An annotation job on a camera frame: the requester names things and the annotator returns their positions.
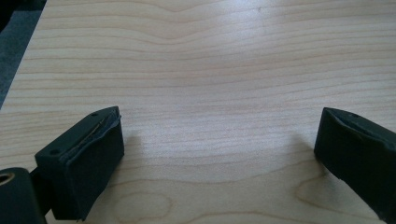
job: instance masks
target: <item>wood grain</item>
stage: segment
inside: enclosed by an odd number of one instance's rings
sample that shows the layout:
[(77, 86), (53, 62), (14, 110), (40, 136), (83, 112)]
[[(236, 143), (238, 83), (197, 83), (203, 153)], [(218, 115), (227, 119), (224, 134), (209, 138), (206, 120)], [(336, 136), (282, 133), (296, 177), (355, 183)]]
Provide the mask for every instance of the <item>wood grain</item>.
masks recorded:
[[(313, 155), (323, 106), (396, 131), (394, 1), (48, 1), (0, 111), (0, 168), (118, 105), (86, 223), (382, 223)], [(48, 214), (49, 223), (55, 221)]]

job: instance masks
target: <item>wooden table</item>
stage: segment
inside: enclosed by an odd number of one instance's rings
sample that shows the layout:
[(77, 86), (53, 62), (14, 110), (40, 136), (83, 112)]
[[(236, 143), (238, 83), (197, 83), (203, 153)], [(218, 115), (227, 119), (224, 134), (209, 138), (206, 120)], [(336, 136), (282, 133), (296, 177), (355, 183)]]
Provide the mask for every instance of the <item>wooden table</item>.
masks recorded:
[[(0, 111), (0, 168), (118, 105), (86, 223), (383, 223), (314, 158), (324, 106), (396, 131), (391, 1), (48, 1)], [(49, 223), (75, 223), (55, 221)]]

